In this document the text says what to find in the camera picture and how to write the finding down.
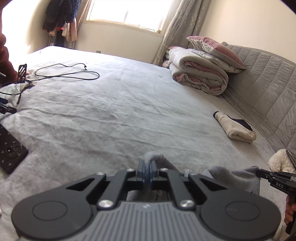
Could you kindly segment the person's right hand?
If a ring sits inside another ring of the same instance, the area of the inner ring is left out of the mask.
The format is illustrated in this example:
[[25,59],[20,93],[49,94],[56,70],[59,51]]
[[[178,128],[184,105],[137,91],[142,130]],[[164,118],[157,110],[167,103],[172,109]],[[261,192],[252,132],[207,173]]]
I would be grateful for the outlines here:
[[295,204],[291,204],[290,196],[288,195],[286,197],[286,203],[285,203],[285,218],[284,222],[285,224],[289,224],[293,221],[293,214],[296,211]]

